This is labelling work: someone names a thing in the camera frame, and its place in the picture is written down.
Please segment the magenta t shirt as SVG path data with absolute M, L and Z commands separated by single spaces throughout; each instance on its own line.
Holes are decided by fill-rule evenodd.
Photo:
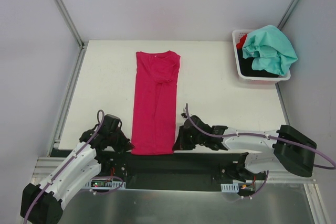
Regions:
M 180 58 L 173 51 L 136 53 L 133 155 L 173 153 Z

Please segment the teal t shirt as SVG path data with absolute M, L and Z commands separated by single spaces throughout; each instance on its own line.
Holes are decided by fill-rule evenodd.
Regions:
M 242 45 L 243 58 L 251 59 L 254 71 L 266 71 L 285 76 L 298 56 L 284 33 L 276 26 L 267 25 L 247 34 Z

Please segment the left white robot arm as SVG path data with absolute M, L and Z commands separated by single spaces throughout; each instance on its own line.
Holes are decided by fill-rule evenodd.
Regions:
M 125 186 L 125 176 L 116 175 L 105 149 L 124 154 L 133 149 L 123 134 L 121 119 L 97 113 L 97 124 L 84 131 L 76 147 L 46 178 L 34 185 L 28 184 L 22 194 L 20 216 L 24 223 L 58 223 L 72 198 L 85 184 L 93 195 L 105 195 Z

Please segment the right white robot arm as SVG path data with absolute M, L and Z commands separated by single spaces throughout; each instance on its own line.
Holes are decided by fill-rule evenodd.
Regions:
M 213 151 L 241 150 L 238 161 L 225 167 L 231 179 L 246 181 L 261 172 L 288 171 L 311 177 L 317 144 L 289 125 L 265 132 L 243 133 L 224 125 L 210 126 L 191 116 L 179 127 L 173 150 L 190 151 L 197 145 Z

